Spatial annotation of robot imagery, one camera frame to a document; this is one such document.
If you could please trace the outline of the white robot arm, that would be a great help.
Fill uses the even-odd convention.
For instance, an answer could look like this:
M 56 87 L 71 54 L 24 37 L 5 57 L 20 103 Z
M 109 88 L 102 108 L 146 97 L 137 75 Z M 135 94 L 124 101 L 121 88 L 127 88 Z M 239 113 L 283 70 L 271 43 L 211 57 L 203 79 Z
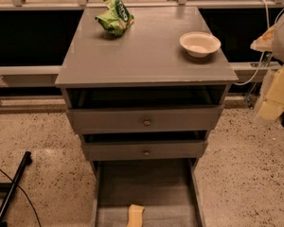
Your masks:
M 250 47 L 259 52 L 271 52 L 275 59 L 283 63 L 277 71 L 266 74 L 256 104 L 257 121 L 276 121 L 284 113 L 284 13 Z

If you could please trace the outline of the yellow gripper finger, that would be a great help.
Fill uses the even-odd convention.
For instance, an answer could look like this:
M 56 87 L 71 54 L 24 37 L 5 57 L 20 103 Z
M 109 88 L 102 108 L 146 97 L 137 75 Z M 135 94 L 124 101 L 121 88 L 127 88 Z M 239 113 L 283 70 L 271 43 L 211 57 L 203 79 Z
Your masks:
M 284 113 L 284 66 L 269 70 L 262 81 L 255 106 L 257 122 L 276 121 Z
M 270 26 L 261 36 L 253 40 L 250 48 L 259 52 L 272 52 L 274 49 L 276 25 Z

